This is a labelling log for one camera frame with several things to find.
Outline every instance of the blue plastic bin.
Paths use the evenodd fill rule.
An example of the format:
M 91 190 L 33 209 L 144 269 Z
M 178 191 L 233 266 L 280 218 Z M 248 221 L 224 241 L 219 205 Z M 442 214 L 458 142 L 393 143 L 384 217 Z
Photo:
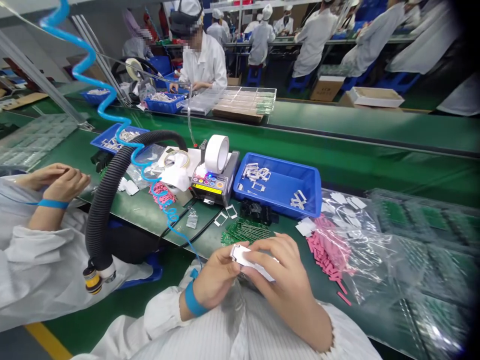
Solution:
M 119 127 L 121 126 L 122 124 L 121 123 L 116 123 L 116 124 L 113 124 L 112 126 L 110 126 L 107 130 L 105 130 L 104 132 L 102 132 L 100 135 L 98 135 L 96 138 L 94 138 L 90 144 L 92 144 L 93 146 L 96 146 L 97 148 L 100 148 L 102 150 L 105 150 L 105 151 L 108 151 L 109 153 L 112 153 L 112 154 L 116 154 L 117 151 L 115 150 L 112 150 L 112 149 L 109 149 L 107 147 L 104 147 L 102 145 L 102 141 L 103 140 L 107 140 L 109 141 L 111 138 L 113 138 L 115 136 L 115 134 L 117 133 L 117 130 L 119 129 Z M 142 128 L 139 128 L 139 127 L 135 127 L 135 126 L 127 126 L 126 131 L 136 131 L 136 132 L 139 132 L 140 134 L 143 134 L 143 133 L 148 133 L 150 130 L 147 130 L 147 129 L 142 129 Z
M 253 182 L 248 177 L 242 179 L 245 166 L 251 163 L 258 163 L 259 169 L 268 168 L 271 172 L 268 181 L 256 181 L 265 186 L 262 192 L 252 189 Z M 243 190 L 239 190 L 239 184 L 243 185 Z M 318 218 L 322 210 L 322 181 L 316 168 L 252 152 L 248 152 L 243 158 L 235 176 L 233 190 L 238 200 L 247 198 L 262 205 L 269 205 L 273 211 L 294 219 L 307 216 Z M 291 199 L 298 190 L 301 190 L 307 200 L 303 205 L 304 210 L 290 206 Z
M 175 101 L 166 102 L 166 101 L 157 101 L 157 100 L 150 100 L 145 99 L 146 105 L 148 110 L 159 112 L 159 113 L 167 113 L 167 114 L 176 114 L 182 108 L 180 102 L 185 100 L 184 95 L 172 94 L 172 93 L 165 93 L 169 98 L 175 98 Z
M 82 95 L 83 98 L 86 100 L 86 102 L 89 103 L 90 105 L 99 105 L 103 100 L 105 100 L 110 95 L 110 91 L 108 91 L 108 93 L 105 93 L 103 95 L 89 94 L 88 91 L 85 91 L 85 92 L 81 92 L 80 95 Z

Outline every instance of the black flexible hose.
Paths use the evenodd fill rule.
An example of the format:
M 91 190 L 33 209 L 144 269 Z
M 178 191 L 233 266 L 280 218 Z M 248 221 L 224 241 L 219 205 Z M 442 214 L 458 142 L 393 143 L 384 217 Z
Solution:
M 187 143 L 178 133 L 169 130 L 145 132 L 135 137 L 131 142 L 149 146 L 160 141 L 173 140 L 180 150 L 188 151 Z M 122 176 L 130 165 L 130 157 L 135 148 L 124 146 L 111 160 L 105 175 L 95 193 L 86 223 L 85 242 L 88 255 L 99 271 L 107 269 L 112 264 L 112 254 L 106 248 L 104 238 L 112 202 L 117 193 Z

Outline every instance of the metal pole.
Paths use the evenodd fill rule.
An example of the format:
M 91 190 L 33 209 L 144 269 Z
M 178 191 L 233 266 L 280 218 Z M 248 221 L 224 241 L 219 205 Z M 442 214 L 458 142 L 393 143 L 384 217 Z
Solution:
M 91 125 L 68 102 L 68 100 L 53 86 L 50 81 L 35 67 L 20 49 L 0 30 L 0 49 L 11 58 L 61 109 L 77 123 L 91 129 Z
M 104 54 L 105 52 L 102 48 L 102 45 L 98 41 L 97 36 L 93 32 L 92 28 L 90 27 L 89 23 L 84 18 L 84 16 L 74 15 L 71 17 L 71 20 L 73 21 L 73 25 L 76 27 L 78 33 L 83 38 L 83 40 L 85 40 L 97 53 Z M 113 88 L 115 89 L 117 93 L 117 98 L 119 99 L 121 104 L 124 107 L 129 108 L 130 106 L 125 101 L 126 95 L 122 92 L 122 90 L 120 89 L 120 85 L 117 83 L 114 76 L 112 75 L 112 72 L 110 71 L 109 63 L 101 55 L 100 56 L 98 55 L 96 57 L 96 63 L 100 68 L 101 72 L 103 73 L 103 75 L 105 76 L 107 82 L 111 86 L 113 86 Z

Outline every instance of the factory worker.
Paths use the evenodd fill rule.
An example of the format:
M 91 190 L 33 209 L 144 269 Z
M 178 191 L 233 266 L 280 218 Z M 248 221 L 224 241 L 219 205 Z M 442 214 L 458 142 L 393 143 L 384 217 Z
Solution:
M 171 32 L 185 41 L 179 81 L 191 83 L 192 91 L 197 93 L 227 87 L 224 49 L 204 32 L 201 14 L 199 0 L 180 0 L 177 10 L 170 14 Z M 178 88 L 178 83 L 170 84 L 170 91 Z
M 292 5 L 283 8 L 283 17 L 275 22 L 273 30 L 277 36 L 288 36 L 294 33 L 294 19 L 292 18 Z
M 206 30 L 206 33 L 223 46 L 229 42 L 229 36 L 225 32 L 225 28 L 221 25 L 223 23 L 222 19 L 224 17 L 224 13 L 215 8 L 213 9 L 211 16 L 211 25 Z
M 114 257 L 116 278 L 95 295 L 86 291 L 82 272 L 89 261 L 84 235 L 88 215 L 74 204 L 64 206 L 89 183 L 90 176 L 60 163 L 0 177 L 0 332 L 88 308 L 125 281 L 152 274 L 149 265 Z M 135 237 L 139 246 L 134 233 L 126 231 L 125 236 Z M 117 240 L 124 239 L 105 242 L 110 246 Z
M 364 27 L 356 45 L 345 54 L 341 64 L 350 67 L 350 77 L 359 77 L 373 63 L 405 16 L 404 0 L 388 0 L 388 10 Z
M 148 60 L 153 56 L 150 44 L 154 43 L 152 35 L 147 29 L 140 30 L 141 36 L 135 36 L 125 41 L 122 49 L 122 56 L 136 57 Z
M 414 42 L 397 54 L 386 66 L 391 73 L 426 74 L 439 62 L 453 42 L 462 34 L 449 1 L 440 2 L 411 32 Z
M 420 15 L 420 3 L 421 0 L 408 0 L 408 3 L 405 4 L 405 16 L 403 17 L 402 26 L 407 29 L 415 29 L 420 25 L 421 15 Z
M 251 50 L 248 56 L 248 65 L 265 66 L 265 61 L 269 53 L 269 43 L 275 40 L 275 32 L 272 25 L 269 24 L 269 19 L 273 13 L 272 6 L 268 4 L 261 11 L 262 20 L 260 24 L 252 31 L 250 36 Z
M 257 240 L 244 253 L 275 282 L 233 262 L 232 246 L 216 250 L 201 271 L 194 261 L 179 286 L 152 298 L 141 318 L 118 317 L 90 354 L 73 360 L 381 359 L 352 319 L 314 298 L 291 237 Z M 200 271 L 195 280 L 193 270 Z M 261 294 L 242 285 L 240 273 Z
M 320 12 L 315 19 L 308 22 L 294 42 L 302 43 L 300 54 L 293 65 L 292 78 L 310 74 L 320 64 L 325 43 L 332 36 L 338 17 L 330 12 L 334 0 L 323 0 Z
M 355 27 L 355 13 L 357 12 L 357 7 L 359 6 L 360 0 L 353 0 L 351 3 L 350 9 L 346 14 L 345 20 L 340 24 L 340 29 L 342 30 L 353 30 Z
M 480 114 L 480 76 L 473 73 L 436 107 L 444 113 L 469 117 Z
M 245 34 L 251 33 L 255 28 L 260 25 L 260 22 L 262 21 L 263 15 L 261 13 L 258 13 L 256 15 L 256 20 L 253 20 L 251 23 L 248 24 L 248 26 L 245 29 Z

